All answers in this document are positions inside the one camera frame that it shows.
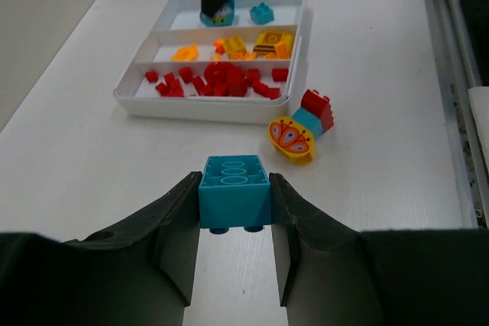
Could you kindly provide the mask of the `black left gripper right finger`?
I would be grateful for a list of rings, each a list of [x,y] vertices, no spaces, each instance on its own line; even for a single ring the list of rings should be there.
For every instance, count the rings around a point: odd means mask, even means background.
[[[291,325],[486,325],[485,229],[355,231],[269,176]]]

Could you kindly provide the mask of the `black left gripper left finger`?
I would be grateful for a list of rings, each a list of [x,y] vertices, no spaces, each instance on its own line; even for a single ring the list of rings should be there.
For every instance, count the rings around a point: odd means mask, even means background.
[[[192,172],[167,194],[84,240],[1,235],[3,325],[180,325],[199,245]]]

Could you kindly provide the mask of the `teal rounded printed lego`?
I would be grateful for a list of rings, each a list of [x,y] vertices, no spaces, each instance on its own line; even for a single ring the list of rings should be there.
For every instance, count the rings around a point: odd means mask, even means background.
[[[206,27],[231,26],[235,19],[235,0],[228,0],[211,18],[200,12],[199,19]]]

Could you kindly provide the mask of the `orange yellow lego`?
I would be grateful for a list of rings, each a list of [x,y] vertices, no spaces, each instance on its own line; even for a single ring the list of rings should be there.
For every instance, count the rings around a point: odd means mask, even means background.
[[[224,47],[224,44],[225,44],[225,40],[220,38],[218,40],[216,40],[214,43],[213,43],[213,46],[215,48],[215,53],[219,54],[219,55],[222,55],[225,53],[225,47]]]

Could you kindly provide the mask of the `teal 2x4 lego brick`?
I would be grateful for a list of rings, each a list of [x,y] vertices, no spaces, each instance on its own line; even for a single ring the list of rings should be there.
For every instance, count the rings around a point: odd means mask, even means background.
[[[210,156],[198,194],[200,226],[215,234],[272,222],[270,181],[257,155]]]

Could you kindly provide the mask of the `yellow butterfly rounded lego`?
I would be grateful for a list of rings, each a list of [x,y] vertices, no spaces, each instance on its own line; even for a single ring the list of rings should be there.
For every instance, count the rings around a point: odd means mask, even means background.
[[[297,166],[306,166],[316,157],[316,139],[311,130],[291,117],[269,123],[267,136],[274,148]]]

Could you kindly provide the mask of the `small teal lego brick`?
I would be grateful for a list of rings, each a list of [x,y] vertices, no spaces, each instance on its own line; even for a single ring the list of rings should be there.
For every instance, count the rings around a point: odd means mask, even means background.
[[[309,130],[315,139],[320,137],[323,133],[321,120],[305,108],[298,108],[293,113],[292,119]]]

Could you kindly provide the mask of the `red arched studded lego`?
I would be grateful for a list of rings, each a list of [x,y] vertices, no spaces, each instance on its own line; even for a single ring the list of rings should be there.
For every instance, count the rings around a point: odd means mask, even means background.
[[[324,132],[334,126],[332,106],[328,96],[320,95],[315,89],[307,89],[301,99],[300,107],[320,120]]]

